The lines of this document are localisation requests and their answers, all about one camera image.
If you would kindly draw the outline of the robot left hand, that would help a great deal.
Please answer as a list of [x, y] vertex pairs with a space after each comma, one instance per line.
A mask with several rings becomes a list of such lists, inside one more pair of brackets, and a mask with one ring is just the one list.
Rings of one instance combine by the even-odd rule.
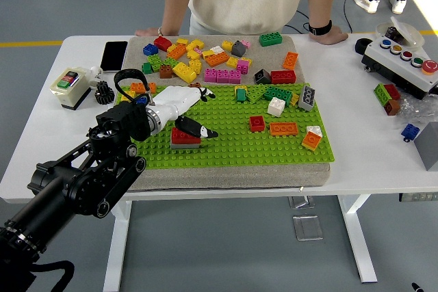
[[154, 99], [153, 105], [146, 106], [151, 135], [158, 134], [170, 121], [175, 122], [178, 130], [199, 138], [218, 137], [216, 131], [206, 128], [199, 122], [184, 116], [199, 100], [207, 102], [207, 97], [216, 95], [208, 88], [190, 88], [182, 86], [168, 86]]

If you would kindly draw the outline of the person's left hand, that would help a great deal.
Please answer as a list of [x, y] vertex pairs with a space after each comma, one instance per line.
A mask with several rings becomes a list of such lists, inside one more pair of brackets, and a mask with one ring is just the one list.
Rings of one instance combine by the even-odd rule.
[[333, 45], [347, 40], [348, 34], [340, 30], [338, 26], [334, 26], [327, 34], [321, 36], [309, 34], [309, 37], [319, 44]]

